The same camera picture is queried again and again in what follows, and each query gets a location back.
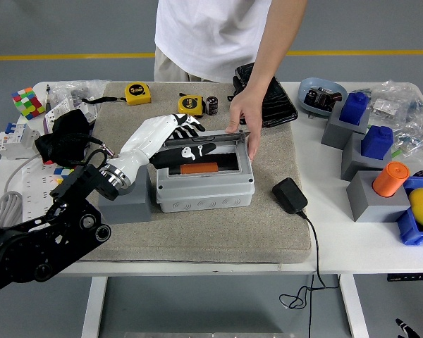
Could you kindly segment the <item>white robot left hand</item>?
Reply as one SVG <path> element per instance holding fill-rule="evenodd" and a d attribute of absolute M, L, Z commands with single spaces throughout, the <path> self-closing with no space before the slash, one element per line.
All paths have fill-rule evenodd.
<path fill-rule="evenodd" d="M 205 128 L 198 119 L 184 113 L 146 119 L 123 145 L 117 157 L 109 159 L 106 164 L 134 180 L 139 167 L 147 165 L 149 159 L 175 131 L 196 137 L 197 130 L 204 132 Z"/>

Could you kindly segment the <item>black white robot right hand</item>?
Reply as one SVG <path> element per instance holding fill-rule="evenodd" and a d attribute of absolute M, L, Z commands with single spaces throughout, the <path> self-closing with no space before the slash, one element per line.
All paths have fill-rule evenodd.
<path fill-rule="evenodd" d="M 403 331 L 406 338 L 420 338 L 420 336 L 400 318 L 396 318 L 396 324 Z"/>

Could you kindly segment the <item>person's left hand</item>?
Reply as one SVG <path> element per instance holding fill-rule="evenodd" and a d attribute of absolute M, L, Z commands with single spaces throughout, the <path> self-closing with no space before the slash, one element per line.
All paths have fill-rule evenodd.
<path fill-rule="evenodd" d="M 260 147 L 262 138 L 262 102 L 266 88 L 258 85 L 248 85 L 241 93 L 237 94 L 230 105 L 227 133 L 238 131 L 240 119 L 244 118 L 250 135 L 247 139 L 247 151 L 251 161 Z"/>

